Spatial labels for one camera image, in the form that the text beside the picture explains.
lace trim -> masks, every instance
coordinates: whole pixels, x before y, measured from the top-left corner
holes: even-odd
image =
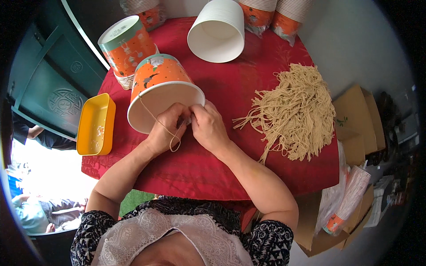
[[[238,237],[220,229],[209,215],[164,215],[156,209],[115,224],[102,236],[92,266],[131,264],[148,245],[170,229],[179,230],[195,246],[206,265],[253,265]]]

hand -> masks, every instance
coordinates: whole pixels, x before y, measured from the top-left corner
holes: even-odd
[[[180,139],[185,133],[187,128],[186,122],[190,117],[191,112],[188,107],[181,103],[174,103],[166,111],[159,114],[157,120]],[[150,135],[144,141],[154,157],[157,157],[179,142],[179,139],[175,137],[170,145],[173,136],[159,122],[154,124]]]
[[[52,233],[52,232],[54,232],[55,231],[55,225],[54,224],[52,224],[52,223],[50,223],[48,226],[47,226],[47,228],[46,228],[46,234],[47,233]]]
[[[231,143],[222,116],[208,100],[204,107],[196,104],[191,106],[190,110],[193,112],[191,121],[195,139],[217,157]]]

red tablecloth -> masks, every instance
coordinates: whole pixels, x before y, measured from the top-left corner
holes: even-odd
[[[167,20],[150,32],[150,36],[161,53],[179,59],[206,98],[216,105],[231,140],[258,160],[266,144],[260,140],[263,135],[249,124],[242,130],[234,130],[231,119],[246,116],[254,90],[272,90],[278,85],[273,72],[288,71],[290,63],[312,66],[311,57],[299,38],[294,47],[290,47],[287,41],[268,30],[262,39],[246,32],[245,49],[237,59],[229,63],[209,63],[188,48],[186,36],[194,20],[194,17]],[[83,173],[97,179],[147,137],[128,124],[130,91],[122,89],[111,70],[99,91],[104,92],[109,93],[117,106],[112,151],[105,156],[84,156],[81,166]],[[290,161],[280,152],[269,152],[266,166],[282,178],[294,195],[334,186],[339,181],[336,138],[310,162]],[[143,170],[134,188],[196,199],[249,199],[229,168],[198,144],[191,129],[183,136],[177,152],[165,152]]]

woman's right hand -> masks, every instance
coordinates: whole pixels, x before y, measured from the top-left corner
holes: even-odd
[[[231,143],[222,116],[208,100],[204,107],[201,104],[195,104],[190,107],[190,110],[193,113],[191,123],[195,139],[217,157]]]

yellow plastic tray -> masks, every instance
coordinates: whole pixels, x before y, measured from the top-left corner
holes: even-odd
[[[115,102],[107,93],[88,99],[81,110],[77,133],[80,155],[106,155],[112,149]]]

